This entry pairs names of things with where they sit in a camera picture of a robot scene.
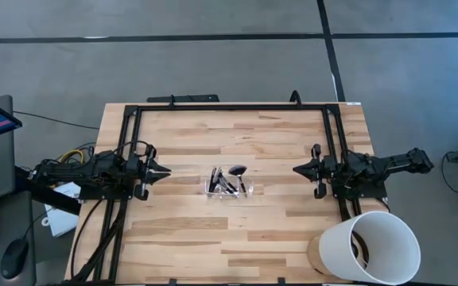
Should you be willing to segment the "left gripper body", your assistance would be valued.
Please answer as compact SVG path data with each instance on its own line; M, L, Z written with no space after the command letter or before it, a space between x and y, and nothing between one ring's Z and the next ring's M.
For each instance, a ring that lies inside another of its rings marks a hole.
M156 149L152 145L147 145L145 153L139 155L131 153L127 160L127 170L140 180L140 183L134 188L134 197L139 200L147 200L149 191L146 185L149 184L149 174L153 169Z

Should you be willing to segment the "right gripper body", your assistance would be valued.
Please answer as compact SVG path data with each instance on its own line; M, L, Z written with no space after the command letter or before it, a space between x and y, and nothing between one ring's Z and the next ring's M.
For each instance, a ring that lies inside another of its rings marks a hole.
M315 144L312 147L312 156L314 159L314 181L316 188L314 190L314 197L316 199L323 199L327 195L327 186L323 180L331 179L337 169L336 157L334 156L321 156L320 144Z

